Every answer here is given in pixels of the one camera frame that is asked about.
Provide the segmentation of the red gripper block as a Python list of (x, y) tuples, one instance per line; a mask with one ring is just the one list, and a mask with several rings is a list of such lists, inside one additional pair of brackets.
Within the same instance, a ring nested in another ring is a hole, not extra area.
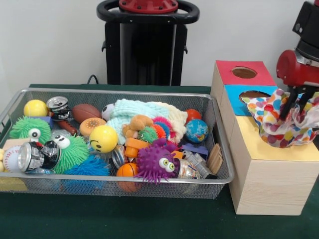
[[(286, 120), (297, 103), (301, 114), (315, 90), (319, 89), (319, 60), (307, 58), (297, 50), (285, 50), (277, 61), (276, 72), (290, 93), (280, 113), (280, 119)], [(304, 93), (299, 100), (300, 92)]]

